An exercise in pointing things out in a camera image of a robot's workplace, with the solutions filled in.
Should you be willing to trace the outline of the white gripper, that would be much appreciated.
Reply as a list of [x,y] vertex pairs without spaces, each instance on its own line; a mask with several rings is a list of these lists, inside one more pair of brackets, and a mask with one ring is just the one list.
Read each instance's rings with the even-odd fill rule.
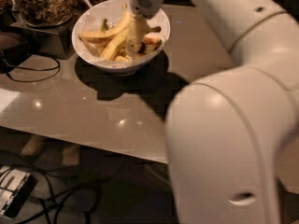
[[147,19],[154,17],[164,0],[129,0],[131,11],[135,14],[130,18],[126,53],[135,57],[141,50],[142,38],[150,28]]

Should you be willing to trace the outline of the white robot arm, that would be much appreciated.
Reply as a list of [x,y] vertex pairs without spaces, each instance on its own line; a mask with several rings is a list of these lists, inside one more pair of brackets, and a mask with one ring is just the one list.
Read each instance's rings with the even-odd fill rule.
[[273,0],[191,0],[235,62],[165,119],[180,224],[280,224],[276,157],[298,131],[297,21]]

